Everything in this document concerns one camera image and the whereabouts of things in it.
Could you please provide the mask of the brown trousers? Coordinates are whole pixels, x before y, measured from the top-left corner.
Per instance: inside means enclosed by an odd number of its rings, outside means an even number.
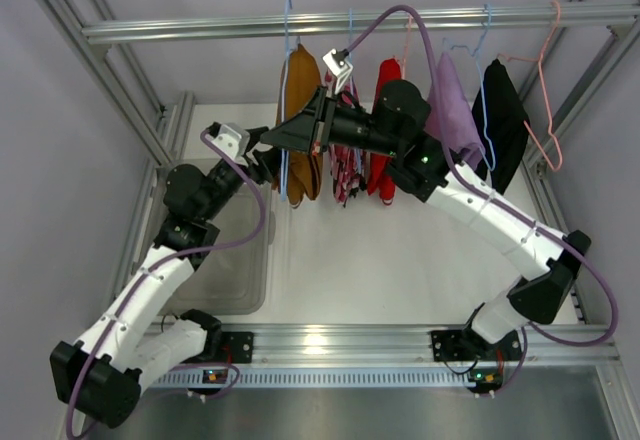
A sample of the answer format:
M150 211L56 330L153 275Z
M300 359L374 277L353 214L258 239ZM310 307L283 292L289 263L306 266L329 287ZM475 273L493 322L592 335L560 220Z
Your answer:
M276 125L301 111L321 85L317 62L302 44L290 54L288 65L283 66L280 82ZM323 157L291 152L287 167L286 196L290 206L297 208L305 199L316 200L322 188Z

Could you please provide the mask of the blue hanger with brown trousers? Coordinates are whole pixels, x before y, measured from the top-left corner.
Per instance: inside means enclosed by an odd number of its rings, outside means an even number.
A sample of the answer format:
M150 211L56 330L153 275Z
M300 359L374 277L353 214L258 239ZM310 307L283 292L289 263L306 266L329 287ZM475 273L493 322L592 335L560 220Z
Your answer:
M294 49L290 40L289 33L289 15L293 9L293 1L286 0L284 6L284 64L283 64L283 73L280 84L280 119L281 122L284 123L286 121L286 92L288 85L288 76L289 76L289 65L290 65L290 56L294 52ZM281 168L280 168L280 200L282 202L288 201L291 207L294 207L294 204L289 199L288 195L288 180L289 180L289 165L290 165L290 152L288 150L281 151Z

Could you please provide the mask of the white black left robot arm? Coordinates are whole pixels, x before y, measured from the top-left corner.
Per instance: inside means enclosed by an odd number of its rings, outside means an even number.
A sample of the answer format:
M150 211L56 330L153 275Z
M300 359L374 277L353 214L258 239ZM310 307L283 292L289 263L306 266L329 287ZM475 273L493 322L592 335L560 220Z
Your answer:
M68 438L87 435L75 432L76 413L116 428L160 377L186 362L216 358L220 323L199 310L180 315L152 340L144 335L209 254L241 247L263 230L267 208L258 187L273 180L280 168L278 148L255 148L267 131L215 123L201 133L201 141L218 155L218 163L208 174L191 164L171 170L164 197L168 215L139 269L88 330L74 342L61 341L53 349L51 371L57 397L67 405ZM212 221L242 186L254 195L257 223L249 234L220 243Z

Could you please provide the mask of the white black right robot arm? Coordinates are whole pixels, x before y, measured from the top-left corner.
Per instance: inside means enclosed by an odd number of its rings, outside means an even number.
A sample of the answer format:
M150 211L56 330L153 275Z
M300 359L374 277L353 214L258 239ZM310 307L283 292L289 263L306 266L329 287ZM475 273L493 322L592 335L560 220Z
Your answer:
M577 280L591 245L581 231L550 230L507 202L455 152L427 134L431 107L406 80L385 84L371 112L315 90L291 119L267 130L262 143L316 155L329 146L355 147L389 157L394 184L480 234L519 272L519 280L478 306L458 332L474 357L534 322L551 324Z

